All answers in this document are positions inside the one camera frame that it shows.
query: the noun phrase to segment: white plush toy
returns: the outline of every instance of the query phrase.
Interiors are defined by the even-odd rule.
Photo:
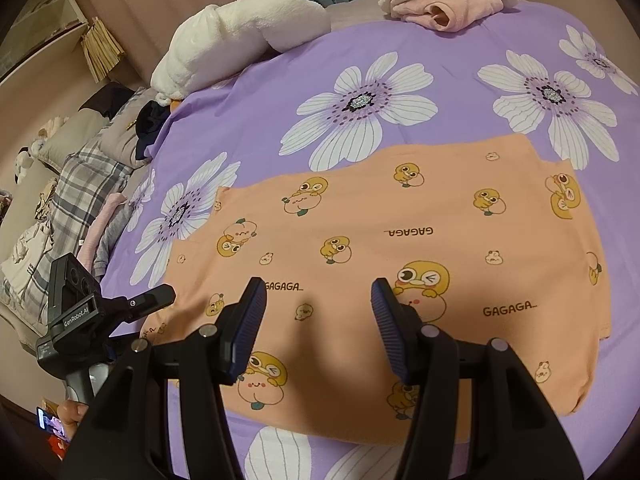
[[[29,155],[29,152],[24,151],[18,153],[15,158],[15,181],[20,184],[27,174],[27,170],[33,164],[33,159]]]
[[[20,184],[27,174],[27,170],[33,164],[33,159],[38,158],[40,150],[45,143],[66,123],[68,117],[54,117],[38,131],[38,138],[28,148],[23,148],[15,158],[15,181]]]

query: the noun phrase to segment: folded pink cloth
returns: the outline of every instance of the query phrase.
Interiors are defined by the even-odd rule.
[[[80,251],[78,253],[78,261],[89,272],[91,272],[91,269],[94,266],[95,251],[98,249],[100,238],[102,238],[102,234],[107,228],[109,220],[111,220],[111,217],[113,216],[113,212],[120,204],[126,201],[127,197],[122,193],[111,193],[107,197],[107,200],[105,200],[102,209],[91,224],[91,227],[89,227],[86,238],[84,239],[82,247],[80,247]]]
[[[393,12],[404,22],[441,32],[457,32],[475,20],[500,12],[502,0],[409,0]]]

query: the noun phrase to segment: human hand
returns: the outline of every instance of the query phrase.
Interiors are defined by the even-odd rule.
[[[58,418],[62,422],[62,426],[65,428],[65,436],[69,440],[76,434],[78,424],[82,421],[88,409],[89,407],[86,404],[68,399],[58,406]]]

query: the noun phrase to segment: yellow cartoon duck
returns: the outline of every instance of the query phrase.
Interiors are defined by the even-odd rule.
[[[424,322],[444,316],[447,302],[442,295],[449,288],[449,271],[436,262],[418,260],[406,264],[394,286],[398,301],[415,308]]]
[[[296,309],[296,320],[304,321],[307,317],[311,316],[314,312],[314,308],[308,303],[303,303]]]
[[[263,257],[260,258],[261,265],[269,265],[273,260],[273,253],[266,253]]]
[[[598,261],[598,257],[591,251],[587,253],[587,261],[589,263],[589,281],[591,285],[598,283],[598,277],[602,272],[602,266]]]
[[[507,205],[500,198],[500,193],[490,187],[474,193],[474,206],[485,215],[499,215],[506,211]]]
[[[484,260],[489,265],[501,265],[504,261],[502,256],[500,256],[500,251],[489,251],[487,256],[484,257]]]
[[[569,209],[580,205],[580,187],[572,176],[558,173],[547,177],[545,187],[552,193],[551,209],[558,218],[571,220],[573,216]]]
[[[282,387],[287,383],[287,369],[274,356],[254,352],[249,357],[247,369],[238,377],[238,393],[251,404],[252,410],[273,406],[284,398]]]
[[[420,168],[412,162],[400,164],[396,168],[394,179],[400,182],[402,187],[418,187],[424,184],[424,177],[420,173]]]
[[[222,312],[222,309],[225,307],[225,297],[224,294],[214,294],[209,298],[209,305],[205,311],[207,316],[216,316]]]
[[[300,187],[288,198],[283,198],[284,211],[298,216],[306,213],[322,202],[322,193],[329,187],[329,183],[321,176],[306,179]]]
[[[225,258],[234,256],[240,250],[241,247],[242,247],[242,244],[239,244],[237,242],[232,242],[225,235],[222,235],[220,237],[220,240],[218,240],[218,243],[216,245],[216,248],[218,249],[218,254],[220,256],[224,256]]]
[[[247,243],[252,237],[256,235],[256,229],[258,226],[253,222],[249,222],[244,218],[236,221],[235,224],[231,224],[225,229],[226,239],[231,242],[238,242],[239,244]]]
[[[218,240],[216,244],[218,254],[225,258],[234,256],[245,243],[256,235],[257,228],[256,224],[248,222],[244,218],[237,220],[235,224],[225,229],[224,234]]]
[[[346,236],[327,238],[320,249],[320,254],[326,258],[328,264],[344,264],[351,259],[351,248]]]
[[[549,368],[549,361],[541,362],[535,373],[536,382],[544,383],[549,377],[551,377],[551,368]]]
[[[396,412],[398,420],[413,418],[416,402],[418,402],[418,386],[405,386],[398,382],[391,388],[391,395],[386,398],[386,402]]]

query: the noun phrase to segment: phone screen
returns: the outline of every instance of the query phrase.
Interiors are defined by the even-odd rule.
[[[47,433],[53,434],[56,437],[69,442],[69,439],[65,436],[65,430],[62,427],[62,422],[53,413],[46,412],[42,408],[36,408],[36,414],[38,416],[38,425]]]

